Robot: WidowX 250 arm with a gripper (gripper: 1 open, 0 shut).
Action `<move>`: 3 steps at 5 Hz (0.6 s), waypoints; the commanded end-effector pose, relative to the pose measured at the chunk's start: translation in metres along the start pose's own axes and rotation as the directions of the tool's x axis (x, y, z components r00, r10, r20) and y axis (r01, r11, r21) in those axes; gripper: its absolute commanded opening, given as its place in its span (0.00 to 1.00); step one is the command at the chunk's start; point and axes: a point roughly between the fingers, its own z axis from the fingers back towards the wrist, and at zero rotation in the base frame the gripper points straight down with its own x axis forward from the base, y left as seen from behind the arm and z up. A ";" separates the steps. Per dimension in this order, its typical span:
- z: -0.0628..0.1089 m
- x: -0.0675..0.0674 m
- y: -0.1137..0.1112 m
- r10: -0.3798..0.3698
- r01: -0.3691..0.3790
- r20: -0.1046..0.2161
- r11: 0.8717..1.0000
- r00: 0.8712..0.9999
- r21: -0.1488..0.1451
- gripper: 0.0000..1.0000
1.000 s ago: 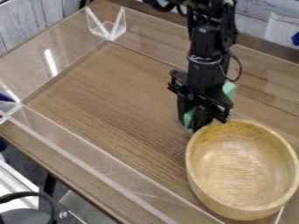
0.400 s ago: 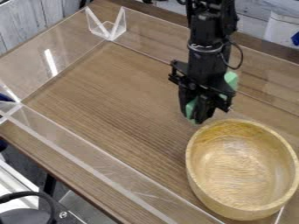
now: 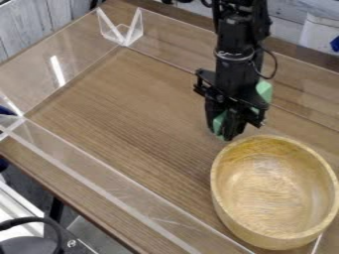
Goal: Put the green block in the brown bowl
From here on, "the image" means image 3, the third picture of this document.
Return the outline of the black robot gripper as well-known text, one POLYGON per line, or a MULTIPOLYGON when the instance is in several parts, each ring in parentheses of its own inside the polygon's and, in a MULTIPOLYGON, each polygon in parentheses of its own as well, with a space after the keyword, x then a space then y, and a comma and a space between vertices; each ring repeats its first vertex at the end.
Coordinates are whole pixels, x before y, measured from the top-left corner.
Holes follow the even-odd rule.
POLYGON ((261 76, 263 53, 248 56, 224 56, 216 54, 216 69, 196 70, 197 81, 193 90, 205 99, 208 128, 213 134, 222 134, 225 141, 232 141, 247 126, 247 118, 236 108, 226 110, 222 103, 237 99, 247 89, 255 89, 257 83, 267 80, 261 76))

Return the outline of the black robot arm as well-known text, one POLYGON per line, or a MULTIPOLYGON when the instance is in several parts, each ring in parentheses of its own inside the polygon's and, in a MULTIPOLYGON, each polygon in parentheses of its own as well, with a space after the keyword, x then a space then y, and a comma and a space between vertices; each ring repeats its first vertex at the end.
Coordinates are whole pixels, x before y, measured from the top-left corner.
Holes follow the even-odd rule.
POLYGON ((217 42, 216 68, 197 69, 193 90, 205 98, 205 118, 210 132, 231 141, 245 127, 260 127, 272 99, 272 74, 261 73, 268 50, 271 20, 265 0, 212 0, 217 42))

